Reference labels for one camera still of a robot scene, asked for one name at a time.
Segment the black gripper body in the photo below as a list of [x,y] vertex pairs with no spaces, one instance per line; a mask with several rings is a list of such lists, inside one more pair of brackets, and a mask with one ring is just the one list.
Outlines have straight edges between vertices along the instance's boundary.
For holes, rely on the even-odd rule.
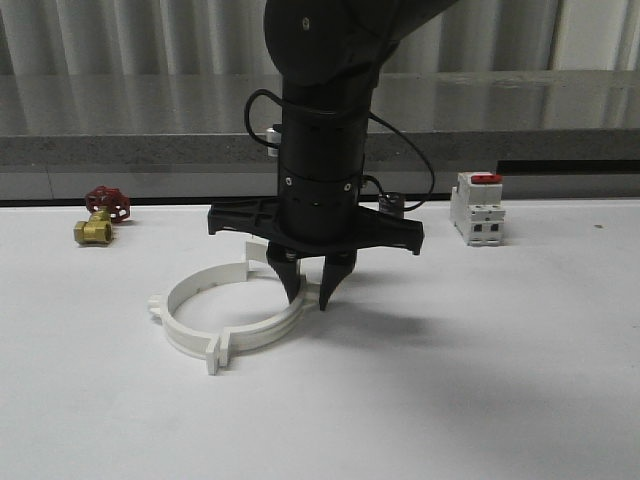
[[360,206],[360,186],[358,175],[324,182],[285,173],[275,196],[213,202],[208,233],[249,233],[306,257],[373,247],[418,255],[422,223]]

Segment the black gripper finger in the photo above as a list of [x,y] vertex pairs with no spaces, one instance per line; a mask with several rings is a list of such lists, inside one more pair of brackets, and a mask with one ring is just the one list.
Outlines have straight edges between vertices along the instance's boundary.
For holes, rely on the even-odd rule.
[[269,266],[279,277],[288,301],[292,303],[299,292],[299,262],[297,254],[279,244],[269,244],[266,251]]
[[356,264],[355,253],[335,253],[325,257],[319,290],[319,308],[325,310],[331,295],[339,284],[352,273]]

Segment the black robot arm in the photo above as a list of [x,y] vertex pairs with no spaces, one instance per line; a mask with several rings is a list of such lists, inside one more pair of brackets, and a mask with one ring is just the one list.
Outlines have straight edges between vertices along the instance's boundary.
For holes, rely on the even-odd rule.
[[421,249],[418,221],[361,207],[372,94],[400,41],[445,11],[444,1],[270,1],[268,52],[282,75],[278,186],[273,197],[220,201],[208,229],[268,241],[267,260],[289,298],[300,290],[301,259],[321,257],[326,306],[371,247]]

